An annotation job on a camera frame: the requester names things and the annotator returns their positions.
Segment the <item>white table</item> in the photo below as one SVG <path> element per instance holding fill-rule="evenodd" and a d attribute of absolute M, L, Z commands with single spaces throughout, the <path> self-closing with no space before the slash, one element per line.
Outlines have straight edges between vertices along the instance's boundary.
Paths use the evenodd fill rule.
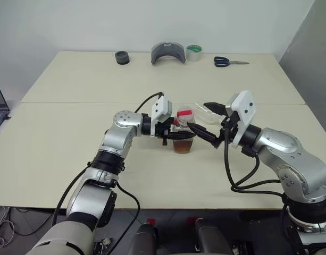
<path fill-rule="evenodd" d="M 136 107 L 137 104 L 125 103 L 21 104 L 0 135 L 0 205 L 56 207 L 69 182 L 95 156 L 113 114 Z M 150 107 L 146 105 L 143 112 Z M 254 124 L 296 135 L 304 148 L 326 163 L 326 133 L 306 105 L 257 104 Z M 212 132 L 219 130 L 216 125 L 207 128 Z M 232 148 L 230 165 L 238 180 L 252 169 L 254 160 Z M 275 177 L 271 169 L 261 164 L 252 181 Z M 161 140 L 155 138 L 135 138 L 120 183 L 139 199 L 143 208 L 282 206 L 280 198 L 272 195 L 231 192 L 224 170 L 223 146 L 215 150 L 197 138 L 191 153 L 185 155 L 174 153 L 171 142 L 163 147 Z M 281 192 L 279 184 L 264 188 Z M 135 207 L 132 199 L 116 192 L 117 208 Z"/>
<path fill-rule="evenodd" d="M 215 55 L 250 64 L 215 67 Z M 129 56 L 129 64 L 119 65 L 114 53 L 59 52 L 23 102 L 141 103 L 163 91 L 174 103 L 226 103 L 250 90 L 256 103 L 304 104 L 273 55 L 204 54 L 198 62 L 161 59 L 156 65 L 150 53 Z"/>

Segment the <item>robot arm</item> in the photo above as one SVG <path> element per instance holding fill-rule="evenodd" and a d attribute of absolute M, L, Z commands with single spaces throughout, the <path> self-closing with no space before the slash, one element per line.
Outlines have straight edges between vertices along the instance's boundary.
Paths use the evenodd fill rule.
<path fill-rule="evenodd" d="M 124 160 L 134 137 L 151 135 L 167 139 L 194 137 L 191 132 L 171 132 L 171 102 L 161 96 L 152 107 L 152 117 L 128 110 L 118 112 L 105 132 L 97 155 L 77 185 L 67 206 L 67 218 L 54 225 L 27 254 L 92 254 L 94 231 L 112 215 L 116 193 L 112 191 L 124 170 Z"/>
<path fill-rule="evenodd" d="M 220 136 L 216 137 L 198 124 L 188 123 L 191 130 L 215 148 L 225 140 L 227 131 L 233 147 L 242 146 L 242 152 L 249 156 L 258 154 L 280 180 L 285 192 L 283 201 L 302 243 L 326 243 L 324 162 L 307 152 L 292 134 L 251 125 L 256 109 L 249 91 L 234 95 L 226 105 L 205 103 L 204 106 L 226 116 Z"/>

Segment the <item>floor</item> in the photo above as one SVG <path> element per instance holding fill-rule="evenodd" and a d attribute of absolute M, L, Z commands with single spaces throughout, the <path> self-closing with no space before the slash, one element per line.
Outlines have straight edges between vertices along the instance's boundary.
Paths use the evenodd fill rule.
<path fill-rule="evenodd" d="M 255 221 L 242 221 L 240 212 L 236 210 L 142 210 L 138 220 L 133 224 L 124 239 L 113 251 L 112 255 L 124 255 L 128 251 L 131 238 L 147 219 L 156 220 L 160 247 L 158 255 L 180 252 L 194 252 L 192 224 L 190 217 L 203 217 L 218 226 L 229 242 L 245 240 L 252 242 L 255 255 L 292 254 L 288 244 L 283 241 L 279 217 Z M 97 229 L 96 241 L 106 237 L 116 240 L 128 223 L 132 220 L 135 210 L 115 210 L 110 223 Z M 12 209 L 11 220 L 15 228 L 21 233 L 29 233 L 36 229 L 48 217 L 41 212 L 19 212 Z M 0 255 L 25 254 L 48 231 L 50 220 L 33 235 L 23 237 L 15 235 L 13 241 L 6 247 L 0 248 Z M 2 227 L 2 235 L 8 239 L 11 229 L 8 224 Z"/>

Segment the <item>white cable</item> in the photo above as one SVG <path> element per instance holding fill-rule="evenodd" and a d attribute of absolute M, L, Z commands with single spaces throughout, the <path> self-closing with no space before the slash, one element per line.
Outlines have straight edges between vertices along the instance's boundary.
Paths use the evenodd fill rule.
<path fill-rule="evenodd" d="M 11 208 L 10 207 L 4 207 L 4 206 L 0 206 L 0 208 L 3 208 L 3 210 L 4 210 L 3 215 L 2 215 L 2 217 L 0 219 L 0 234 L 1 234 L 1 226 L 3 224 L 5 224 L 5 223 L 9 223 L 10 227 L 11 227 L 11 229 L 13 231 L 13 233 L 12 233 L 12 235 L 11 235 L 11 237 L 10 237 L 10 239 L 8 241 L 6 241 L 4 238 L 2 238 L 0 236 L 0 248 L 3 248 L 5 246 L 7 246 L 8 244 L 10 244 L 10 242 L 13 240 L 13 237 L 14 237 L 14 234 L 15 234 L 15 227 L 14 227 L 14 224 L 10 220 L 7 219 L 9 210 L 11 210 Z"/>

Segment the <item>scissors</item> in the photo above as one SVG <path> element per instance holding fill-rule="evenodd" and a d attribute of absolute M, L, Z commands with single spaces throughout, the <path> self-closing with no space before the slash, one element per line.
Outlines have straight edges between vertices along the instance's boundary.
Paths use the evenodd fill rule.
<path fill-rule="evenodd" d="M 248 62 L 243 61 L 230 61 L 226 57 L 215 57 L 214 58 L 215 66 L 217 67 L 226 67 L 228 65 L 246 65 Z"/>

